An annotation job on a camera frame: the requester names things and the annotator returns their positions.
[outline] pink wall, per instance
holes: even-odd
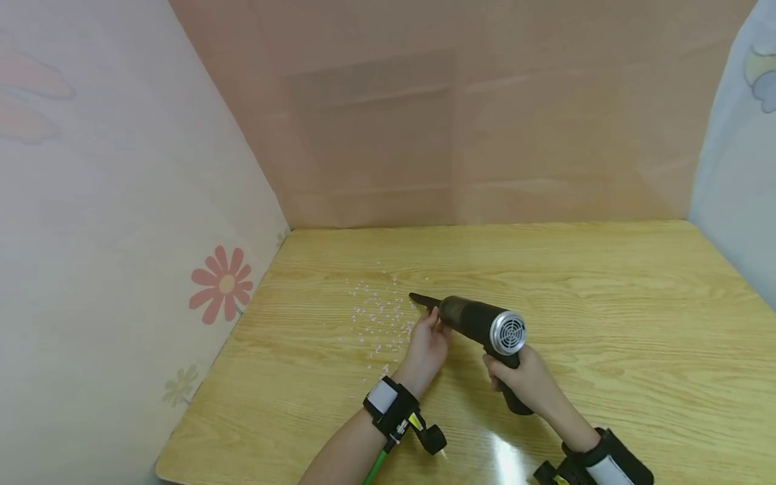
[[[170,0],[293,227],[684,218],[753,0]]]

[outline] wooden tabletop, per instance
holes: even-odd
[[[520,312],[572,402],[658,483],[757,483],[773,471],[776,317],[695,227],[661,221],[294,231],[158,475],[295,483],[404,355],[410,291]],[[524,483],[562,459],[549,426],[489,390],[481,347],[453,337],[421,403],[445,453],[408,435],[376,483]]]

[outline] heat gun handle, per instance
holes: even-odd
[[[510,369],[516,369],[520,366],[520,357],[518,357],[518,354],[516,353],[512,355],[501,355],[497,354],[496,352],[488,352],[488,354],[501,361],[501,363]],[[520,414],[521,416],[530,416],[533,414],[533,411],[531,411],[528,406],[523,404],[522,401],[520,401],[518,397],[514,395],[514,391],[512,391],[509,386],[504,384],[501,379],[498,380],[498,390],[501,391],[501,393],[504,395],[504,400],[507,401],[507,407],[510,411],[515,414]]]

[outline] green flower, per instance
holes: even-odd
[[[196,365],[191,364],[189,370],[178,369],[177,379],[171,379],[165,384],[167,392],[161,397],[161,402],[172,402],[172,406],[178,406],[180,403],[188,403],[186,400],[189,394],[194,390],[194,381],[199,373],[196,371]]]

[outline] red flower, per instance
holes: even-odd
[[[235,248],[232,253],[232,264],[227,261],[227,252],[223,246],[216,248],[216,257],[208,256],[205,260],[205,269],[195,269],[192,273],[192,281],[198,285],[210,286],[192,296],[189,300],[189,308],[192,310],[201,307],[208,300],[210,305],[205,309],[202,315],[202,322],[206,325],[216,321],[218,312],[221,310],[223,302],[223,314],[227,321],[234,320],[237,315],[237,304],[234,299],[237,298],[240,303],[247,305],[251,301],[248,292],[253,289],[253,283],[243,281],[251,273],[251,266],[242,264],[243,251]]]

